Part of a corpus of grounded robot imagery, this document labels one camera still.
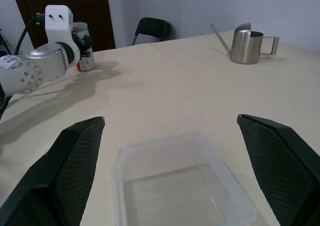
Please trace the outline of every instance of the clear plastic box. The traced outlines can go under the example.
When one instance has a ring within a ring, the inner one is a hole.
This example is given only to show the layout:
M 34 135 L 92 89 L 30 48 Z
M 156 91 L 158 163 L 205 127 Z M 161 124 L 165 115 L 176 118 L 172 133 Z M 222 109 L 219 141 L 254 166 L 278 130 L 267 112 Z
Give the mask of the clear plastic box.
M 128 146 L 113 166 L 116 226 L 265 226 L 256 207 L 197 133 Z

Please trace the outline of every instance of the brown door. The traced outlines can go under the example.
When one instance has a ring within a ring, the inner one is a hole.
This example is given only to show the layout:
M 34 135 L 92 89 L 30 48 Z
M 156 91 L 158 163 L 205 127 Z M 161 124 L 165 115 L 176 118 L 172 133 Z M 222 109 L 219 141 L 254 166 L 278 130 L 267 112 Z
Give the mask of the brown door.
M 74 22 L 88 24 L 93 39 L 93 51 L 115 48 L 114 34 L 108 0 L 16 0 L 24 23 L 36 13 L 44 13 L 47 5 L 66 5 L 73 13 Z M 44 25 L 35 25 L 29 30 L 33 46 L 48 42 Z

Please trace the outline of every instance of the wall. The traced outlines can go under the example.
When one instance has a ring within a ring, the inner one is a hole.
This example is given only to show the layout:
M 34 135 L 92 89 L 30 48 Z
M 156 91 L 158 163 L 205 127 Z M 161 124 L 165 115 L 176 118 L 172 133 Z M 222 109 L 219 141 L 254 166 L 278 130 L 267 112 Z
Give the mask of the wall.
M 279 36 L 282 42 L 320 50 L 320 0 L 118 0 L 110 3 L 115 34 L 122 36 L 119 47 L 131 44 L 138 22 L 143 17 L 169 21 L 171 38 L 186 38 L 212 33 L 212 22 L 221 32 L 246 22 L 266 36 Z M 137 43 L 152 42 L 140 37 Z
M 11 52 L 14 53 L 19 37 L 25 28 L 16 0 L 0 0 L 0 28 L 2 37 Z M 27 34 L 21 45 L 20 54 L 26 54 L 32 49 L 33 46 Z

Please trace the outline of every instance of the white table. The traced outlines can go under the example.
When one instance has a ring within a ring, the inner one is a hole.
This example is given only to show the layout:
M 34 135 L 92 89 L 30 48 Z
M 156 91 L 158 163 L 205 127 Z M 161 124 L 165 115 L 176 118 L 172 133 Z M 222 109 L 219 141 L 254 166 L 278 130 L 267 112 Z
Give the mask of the white table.
M 232 33 L 222 36 L 230 42 Z M 279 225 L 255 179 L 237 115 L 289 125 L 320 154 L 319 54 L 280 44 L 277 56 L 240 65 L 208 35 L 98 52 L 95 59 L 94 70 L 73 68 L 6 110 L 0 122 L 0 204 L 63 129 L 104 116 L 82 225 L 114 225 L 111 168 L 119 149 L 191 131 L 213 142 L 267 222 Z

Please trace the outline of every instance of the robotic arm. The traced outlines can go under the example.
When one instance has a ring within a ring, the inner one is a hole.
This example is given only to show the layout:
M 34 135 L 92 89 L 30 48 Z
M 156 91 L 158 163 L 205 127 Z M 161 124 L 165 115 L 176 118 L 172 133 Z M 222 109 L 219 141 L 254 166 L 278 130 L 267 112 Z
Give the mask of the robotic arm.
M 72 37 L 73 14 L 67 6 L 47 6 L 45 31 L 48 43 L 25 57 L 0 58 L 0 98 L 28 93 L 42 83 L 63 77 L 80 60 Z

